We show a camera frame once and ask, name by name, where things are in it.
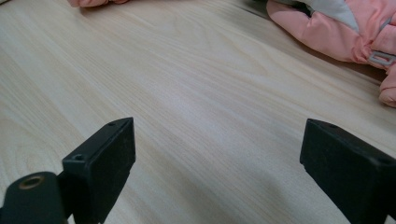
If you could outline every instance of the light wood grain surface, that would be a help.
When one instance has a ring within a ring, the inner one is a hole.
[[[137,162],[106,223],[347,223],[299,163],[305,121],[396,157],[384,72],[300,45],[263,4],[0,5],[0,201],[134,117]]]

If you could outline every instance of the pink jacket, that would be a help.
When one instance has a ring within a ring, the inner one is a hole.
[[[302,43],[343,62],[368,63],[387,70],[380,100],[396,107],[396,1],[303,0],[303,12],[269,0],[268,14]]]
[[[105,5],[108,2],[116,4],[126,3],[129,0],[67,0],[71,7],[97,7]]]

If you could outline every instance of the metal bolt hole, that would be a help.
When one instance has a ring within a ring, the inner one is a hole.
[[[39,186],[44,180],[43,175],[34,175],[20,183],[20,189],[33,189]]]
[[[82,155],[82,154],[77,154],[76,156],[74,156],[73,157],[73,160],[76,160],[76,161],[84,161],[84,155]]]

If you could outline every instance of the wood grain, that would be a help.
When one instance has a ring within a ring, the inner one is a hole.
[[[134,117],[137,162],[106,223],[347,223],[299,164],[304,125],[334,123],[395,157],[384,72],[302,46],[255,6],[1,5],[0,200]]]

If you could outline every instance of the pink fabric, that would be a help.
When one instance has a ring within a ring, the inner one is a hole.
[[[105,5],[108,2],[114,2],[116,4],[126,3],[129,0],[67,0],[71,7],[97,7]]]
[[[395,63],[383,65],[369,61],[374,50],[396,55],[396,1],[346,0],[359,32],[320,12],[309,18],[295,8],[272,0],[267,3],[269,16],[308,47],[343,62],[368,63],[386,69],[387,78],[380,87],[379,99],[396,107]],[[391,18],[388,25],[382,25]]]

